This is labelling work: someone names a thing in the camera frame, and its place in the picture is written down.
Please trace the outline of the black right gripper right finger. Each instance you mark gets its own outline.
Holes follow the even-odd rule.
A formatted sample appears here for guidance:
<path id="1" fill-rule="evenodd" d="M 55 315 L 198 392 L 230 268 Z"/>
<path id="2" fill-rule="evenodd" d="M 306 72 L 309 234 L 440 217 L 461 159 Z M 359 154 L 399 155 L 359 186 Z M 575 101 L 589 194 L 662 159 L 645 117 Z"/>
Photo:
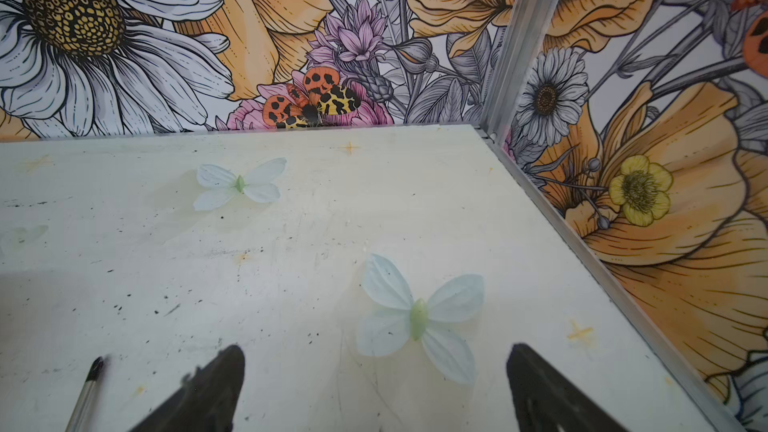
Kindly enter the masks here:
<path id="1" fill-rule="evenodd" d="M 525 343 L 512 346 L 506 373 L 518 428 L 523 432 L 626 431 Z"/>

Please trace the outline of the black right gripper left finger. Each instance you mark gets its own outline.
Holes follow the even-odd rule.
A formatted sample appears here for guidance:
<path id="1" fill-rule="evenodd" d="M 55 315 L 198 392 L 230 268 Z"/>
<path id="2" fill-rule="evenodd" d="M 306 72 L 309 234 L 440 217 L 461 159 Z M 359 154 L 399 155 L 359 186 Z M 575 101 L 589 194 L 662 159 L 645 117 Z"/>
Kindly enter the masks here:
<path id="1" fill-rule="evenodd" d="M 185 376 L 180 388 L 132 431 L 232 431 L 244 379 L 244 352 L 230 345 Z"/>

